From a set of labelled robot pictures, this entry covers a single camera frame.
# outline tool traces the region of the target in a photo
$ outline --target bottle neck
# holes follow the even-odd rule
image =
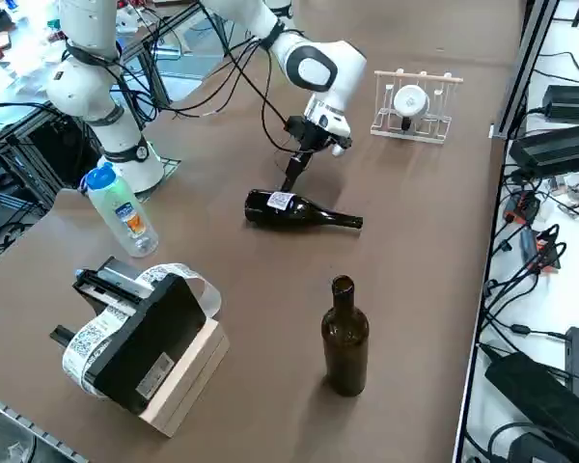
[[[345,275],[335,278],[332,284],[333,307],[339,316],[354,312],[354,282]]]
[[[341,227],[349,227],[351,229],[363,228],[362,217],[356,217],[354,215],[347,215],[342,214],[341,212],[335,212],[332,210],[324,210],[324,209],[319,212],[318,216],[320,218],[321,224],[337,225]]]

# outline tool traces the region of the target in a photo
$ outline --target blue bottle cap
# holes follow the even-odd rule
[[[92,169],[86,175],[86,184],[91,190],[100,190],[111,185],[116,179],[116,173],[112,169],[112,163],[106,162],[101,167]]]

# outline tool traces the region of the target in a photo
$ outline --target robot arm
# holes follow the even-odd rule
[[[249,29],[262,38],[261,45],[272,51],[288,80],[314,92],[303,118],[289,118],[286,130],[300,141],[300,152],[286,171],[289,190],[304,170],[311,155],[330,144],[340,154],[351,144],[344,111],[362,76],[366,59],[345,41],[311,42],[285,30],[285,24],[262,0],[203,0],[205,7]],[[63,113],[81,117],[105,150],[105,158],[133,191],[155,186],[163,167],[152,146],[142,135],[131,113],[116,103],[110,89],[112,74],[119,67],[99,66],[118,59],[116,50],[115,0],[61,0],[60,20],[69,37],[71,55],[58,66],[47,85],[47,95]]]
[[[287,32],[262,0],[202,0],[207,8],[230,19],[263,41],[270,41],[279,66],[288,80],[314,92],[305,118],[346,142],[349,125],[344,112],[365,69],[365,56],[346,41],[312,42]]]

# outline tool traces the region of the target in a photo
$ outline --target upright wine bottle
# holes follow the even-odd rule
[[[321,321],[327,380],[339,395],[362,393],[367,380],[369,321],[354,306],[354,282],[346,275],[332,283],[333,307]]]
[[[281,191],[251,190],[244,202],[247,220],[269,227],[336,225],[361,229],[363,218],[325,209],[306,198]]]

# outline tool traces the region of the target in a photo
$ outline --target plastic water bottle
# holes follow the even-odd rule
[[[86,175],[88,197],[107,227],[134,258],[156,249],[158,235],[128,183],[106,162]]]

